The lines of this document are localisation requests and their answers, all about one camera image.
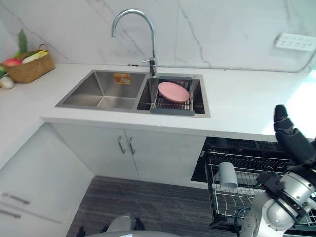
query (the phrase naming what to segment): white countertop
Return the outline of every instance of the white countertop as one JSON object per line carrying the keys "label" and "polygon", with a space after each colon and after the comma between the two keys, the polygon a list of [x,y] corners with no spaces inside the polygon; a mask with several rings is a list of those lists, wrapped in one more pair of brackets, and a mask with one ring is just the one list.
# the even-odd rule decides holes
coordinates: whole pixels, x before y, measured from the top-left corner
{"label": "white countertop", "polygon": [[211,118],[57,108],[55,105],[92,69],[147,72],[148,67],[56,64],[31,84],[0,90],[0,169],[44,122],[275,141],[273,111],[285,104],[303,134],[316,136],[316,71],[158,68],[161,73],[203,74]]}

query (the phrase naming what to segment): dish rack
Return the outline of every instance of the dish rack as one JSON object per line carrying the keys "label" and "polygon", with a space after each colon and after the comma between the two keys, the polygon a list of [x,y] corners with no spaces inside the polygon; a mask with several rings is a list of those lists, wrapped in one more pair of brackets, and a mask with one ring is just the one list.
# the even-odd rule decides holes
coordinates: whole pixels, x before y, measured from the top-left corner
{"label": "dish rack", "polygon": [[165,99],[157,89],[155,101],[150,107],[150,112],[157,114],[193,116],[195,112],[193,110],[192,78],[173,77],[171,79],[170,77],[159,77],[159,84],[162,82],[172,82],[185,88],[189,92],[190,97],[183,103],[175,103]]}
{"label": "dish rack", "polygon": [[[222,162],[230,162],[234,165],[238,188],[221,187],[218,165]],[[251,206],[253,198],[258,193],[265,192],[256,181],[257,176],[263,171],[274,171],[283,175],[291,163],[292,161],[275,142],[208,137],[192,180],[194,176],[197,177],[195,180],[199,181],[203,181],[205,177],[208,183],[213,221],[210,227],[234,232],[233,222],[236,213],[244,207]],[[240,218],[245,218],[248,212],[245,211]],[[286,232],[300,236],[310,236],[309,234],[315,236],[315,233],[315,210],[309,212],[295,227]]]}

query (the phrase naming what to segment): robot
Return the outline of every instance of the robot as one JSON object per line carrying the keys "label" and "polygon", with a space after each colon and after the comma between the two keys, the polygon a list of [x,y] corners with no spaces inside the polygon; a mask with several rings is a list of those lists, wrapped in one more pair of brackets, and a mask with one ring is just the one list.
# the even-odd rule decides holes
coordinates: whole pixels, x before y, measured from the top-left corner
{"label": "robot", "polygon": [[283,177],[273,172],[262,173],[257,181],[265,192],[253,199],[239,234],[241,237],[281,237],[295,225],[316,203],[310,198],[316,188],[316,141],[309,141],[293,128],[285,106],[277,105],[274,130],[281,148],[294,164]]}

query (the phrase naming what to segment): sink basin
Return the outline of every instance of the sink basin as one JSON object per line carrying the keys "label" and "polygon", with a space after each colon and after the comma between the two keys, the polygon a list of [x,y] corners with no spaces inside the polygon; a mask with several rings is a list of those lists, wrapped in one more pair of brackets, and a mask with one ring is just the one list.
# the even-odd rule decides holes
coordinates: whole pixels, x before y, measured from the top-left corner
{"label": "sink basin", "polygon": [[[114,74],[130,75],[130,84],[117,83]],[[163,78],[190,81],[190,114],[184,110],[153,111],[158,84]],[[78,109],[108,110],[133,112],[142,114],[169,114],[209,118],[209,108],[206,99],[202,75],[192,74],[158,74],[156,78],[149,73],[115,72],[92,70],[85,76],[57,105]]]}
{"label": "sink basin", "polygon": [[[201,117],[201,118],[210,117],[207,101],[204,101],[204,98],[206,97],[204,85],[201,86],[202,75],[176,74],[176,76],[165,75],[165,76],[160,76],[160,78],[148,78],[147,81],[145,82],[143,93],[137,105],[138,110],[152,111],[153,103],[155,102],[155,98],[157,96],[158,85],[159,85],[159,82],[161,82],[161,78],[166,79],[170,82],[172,82],[173,80],[176,81],[178,79],[192,80],[192,85],[191,85],[192,106],[193,106],[195,117]],[[174,109],[176,106],[174,104],[175,103],[171,103],[172,109]],[[169,113],[168,109],[167,110],[163,109],[163,111],[166,114]]]}
{"label": "sink basin", "polygon": [[129,73],[131,84],[118,84],[114,73],[120,72],[91,71],[57,106],[132,109],[146,74]]}

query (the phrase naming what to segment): wall outlet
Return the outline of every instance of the wall outlet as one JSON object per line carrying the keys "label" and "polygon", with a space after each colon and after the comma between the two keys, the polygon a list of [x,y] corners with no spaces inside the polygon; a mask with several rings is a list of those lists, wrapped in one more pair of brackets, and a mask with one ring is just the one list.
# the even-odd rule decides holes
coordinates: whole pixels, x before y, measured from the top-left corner
{"label": "wall outlet", "polygon": [[316,37],[281,33],[277,37],[275,45],[277,48],[312,52],[316,49]]}

